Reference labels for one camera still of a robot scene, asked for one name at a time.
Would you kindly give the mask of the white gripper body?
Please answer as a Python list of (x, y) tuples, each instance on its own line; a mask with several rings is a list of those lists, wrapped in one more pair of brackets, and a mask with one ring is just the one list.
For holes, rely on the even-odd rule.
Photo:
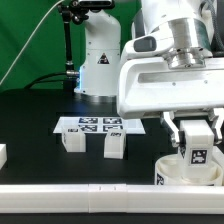
[[(156, 50), (136, 52), (134, 41), (152, 36)], [(117, 112), (124, 119), (149, 118), (165, 111), (205, 112), (224, 107), (224, 57), (202, 46), (178, 45), (173, 37), (147, 35), (123, 48)]]

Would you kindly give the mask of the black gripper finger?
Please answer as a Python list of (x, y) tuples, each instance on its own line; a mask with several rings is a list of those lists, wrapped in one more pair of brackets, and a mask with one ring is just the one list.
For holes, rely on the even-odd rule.
[(174, 118), (173, 111), (165, 111), (161, 114), (160, 123), (168, 130), (172, 146), (178, 147), (180, 145), (179, 129), (173, 122)]
[(211, 129), (214, 131), (216, 145), (222, 142), (221, 128), (224, 124), (224, 108), (213, 108), (209, 111), (209, 120), (212, 122)]

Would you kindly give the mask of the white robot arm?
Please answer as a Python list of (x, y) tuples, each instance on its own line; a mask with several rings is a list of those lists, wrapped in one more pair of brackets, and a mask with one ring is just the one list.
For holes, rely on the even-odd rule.
[(105, 2), (80, 0), (88, 11), (87, 54), (74, 92), (99, 102), (116, 100), (124, 119), (158, 117), (180, 143), (177, 116), (209, 116), (214, 142), (224, 123), (224, 43), (217, 0), (140, 0), (132, 38), (118, 53), (116, 27)]

